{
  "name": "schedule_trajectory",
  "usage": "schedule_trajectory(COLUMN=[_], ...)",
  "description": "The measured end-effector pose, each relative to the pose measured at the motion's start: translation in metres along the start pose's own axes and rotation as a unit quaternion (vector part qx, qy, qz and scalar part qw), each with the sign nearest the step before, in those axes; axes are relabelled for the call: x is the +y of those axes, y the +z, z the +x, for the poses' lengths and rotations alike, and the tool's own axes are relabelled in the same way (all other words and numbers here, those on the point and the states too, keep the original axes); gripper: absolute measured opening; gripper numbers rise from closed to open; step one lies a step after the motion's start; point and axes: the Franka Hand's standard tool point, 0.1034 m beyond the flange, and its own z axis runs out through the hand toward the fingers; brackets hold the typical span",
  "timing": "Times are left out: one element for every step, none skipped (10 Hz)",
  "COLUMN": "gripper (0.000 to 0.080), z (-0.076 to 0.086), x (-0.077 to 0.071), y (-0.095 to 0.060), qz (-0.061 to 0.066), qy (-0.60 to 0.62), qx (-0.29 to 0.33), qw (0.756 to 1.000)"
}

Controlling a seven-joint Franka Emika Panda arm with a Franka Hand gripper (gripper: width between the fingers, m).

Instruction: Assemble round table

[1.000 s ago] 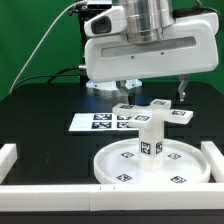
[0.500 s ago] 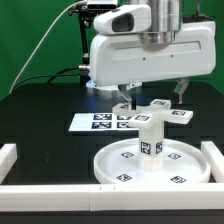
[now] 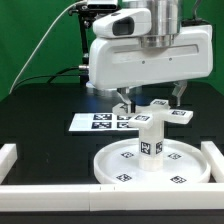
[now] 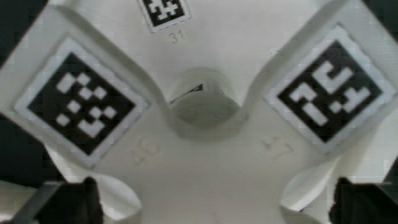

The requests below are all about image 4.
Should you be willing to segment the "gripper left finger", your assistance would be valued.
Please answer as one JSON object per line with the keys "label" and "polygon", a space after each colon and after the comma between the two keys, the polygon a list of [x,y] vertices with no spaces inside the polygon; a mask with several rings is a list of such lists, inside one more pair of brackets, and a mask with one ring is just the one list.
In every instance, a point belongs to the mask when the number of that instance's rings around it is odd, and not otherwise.
{"label": "gripper left finger", "polygon": [[10,224],[103,224],[103,207],[96,180],[49,181],[30,197]]}

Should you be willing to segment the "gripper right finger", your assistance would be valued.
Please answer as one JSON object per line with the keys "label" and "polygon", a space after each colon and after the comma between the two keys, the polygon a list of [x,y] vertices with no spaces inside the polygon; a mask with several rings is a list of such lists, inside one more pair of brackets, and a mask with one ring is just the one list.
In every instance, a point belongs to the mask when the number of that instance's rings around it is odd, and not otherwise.
{"label": "gripper right finger", "polygon": [[332,224],[398,224],[398,184],[339,178],[328,220]]}

